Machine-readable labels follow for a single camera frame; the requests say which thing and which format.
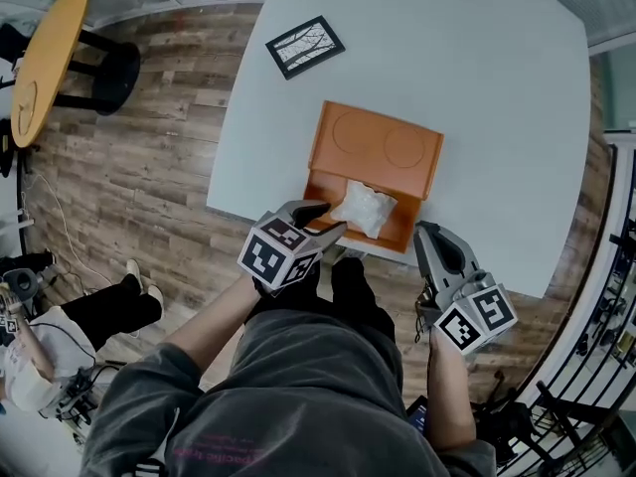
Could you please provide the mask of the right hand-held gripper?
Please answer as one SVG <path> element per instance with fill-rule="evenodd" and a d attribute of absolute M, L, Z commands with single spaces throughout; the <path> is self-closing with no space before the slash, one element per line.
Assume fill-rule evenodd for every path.
<path fill-rule="evenodd" d="M 420 275 L 434 287 L 444 287 L 446 275 L 468 276 L 457 288 L 438 292 L 420 307 L 424 326 L 436 328 L 462 356 L 518 322 L 506 288 L 490 272 L 478 269 L 466 240 L 443 226 L 420 221 L 414 226 L 413 244 Z"/>

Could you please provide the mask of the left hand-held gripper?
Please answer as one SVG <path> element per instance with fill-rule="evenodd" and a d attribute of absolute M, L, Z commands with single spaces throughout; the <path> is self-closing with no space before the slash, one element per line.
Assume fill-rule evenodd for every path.
<path fill-rule="evenodd" d="M 321 231 L 306 231 L 330 209 L 330 203 L 320 200 L 290 201 L 256 222 L 238 257 L 238 265 L 256 281 L 256 288 L 277 296 L 307 276 L 323 252 L 347 231 L 343 221 Z"/>

